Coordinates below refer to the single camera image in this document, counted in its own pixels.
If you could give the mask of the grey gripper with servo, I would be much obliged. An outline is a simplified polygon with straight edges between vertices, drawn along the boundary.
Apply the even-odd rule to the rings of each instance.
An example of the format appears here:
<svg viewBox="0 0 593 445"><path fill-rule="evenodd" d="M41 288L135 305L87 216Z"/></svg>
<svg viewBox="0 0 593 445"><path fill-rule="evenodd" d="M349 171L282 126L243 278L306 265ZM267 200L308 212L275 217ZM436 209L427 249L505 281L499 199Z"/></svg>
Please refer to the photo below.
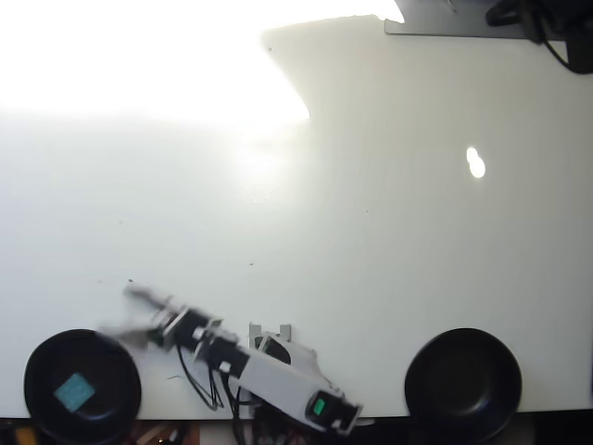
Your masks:
<svg viewBox="0 0 593 445"><path fill-rule="evenodd" d="M147 349L149 344L158 348L174 347L174 330L180 316L180 306L150 286L127 284L124 294L140 299L155 308L151 325L98 327L98 332L136 349Z"/></svg>

